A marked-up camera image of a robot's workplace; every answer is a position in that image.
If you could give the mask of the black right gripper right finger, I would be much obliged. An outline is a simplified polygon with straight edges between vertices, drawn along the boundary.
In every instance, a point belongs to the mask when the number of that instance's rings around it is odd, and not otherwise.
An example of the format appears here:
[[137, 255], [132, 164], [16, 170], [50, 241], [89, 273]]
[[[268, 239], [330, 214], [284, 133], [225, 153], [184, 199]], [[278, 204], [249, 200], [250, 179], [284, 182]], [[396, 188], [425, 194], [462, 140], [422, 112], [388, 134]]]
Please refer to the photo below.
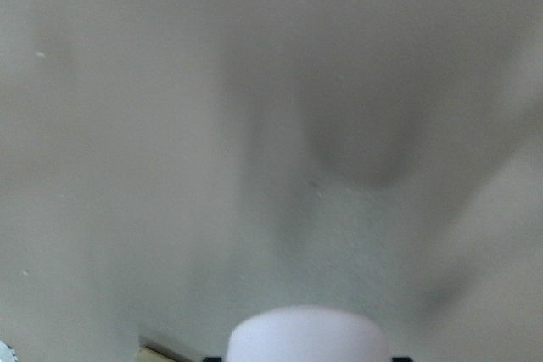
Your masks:
[[391, 362], [413, 362], [413, 358], [406, 355], [394, 355]]

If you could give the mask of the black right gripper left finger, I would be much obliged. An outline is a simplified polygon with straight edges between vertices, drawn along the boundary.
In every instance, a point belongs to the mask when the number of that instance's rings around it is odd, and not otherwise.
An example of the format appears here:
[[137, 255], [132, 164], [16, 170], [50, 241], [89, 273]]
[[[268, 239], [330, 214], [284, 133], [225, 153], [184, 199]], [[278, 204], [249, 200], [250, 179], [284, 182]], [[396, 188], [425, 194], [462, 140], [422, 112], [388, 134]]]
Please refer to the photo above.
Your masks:
[[225, 358], [222, 356], [205, 356], [203, 362], [225, 362]]

